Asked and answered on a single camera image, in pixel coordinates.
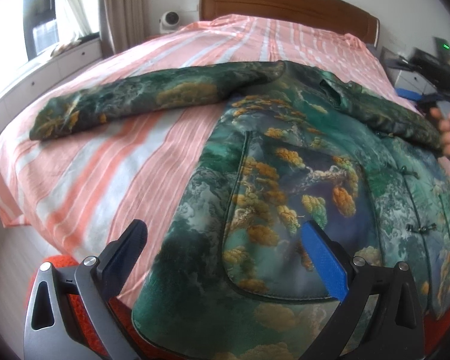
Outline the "person's right hand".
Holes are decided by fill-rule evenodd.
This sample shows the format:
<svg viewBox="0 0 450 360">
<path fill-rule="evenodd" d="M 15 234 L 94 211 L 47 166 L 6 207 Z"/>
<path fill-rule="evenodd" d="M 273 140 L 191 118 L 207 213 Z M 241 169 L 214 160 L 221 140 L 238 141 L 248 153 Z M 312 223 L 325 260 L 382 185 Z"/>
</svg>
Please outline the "person's right hand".
<svg viewBox="0 0 450 360">
<path fill-rule="evenodd" d="M 442 152 L 447 158 L 450 158 L 450 114 L 444 117 L 437 107 L 432 107 L 430 113 L 438 122 L 437 128 L 441 133 Z"/>
</svg>

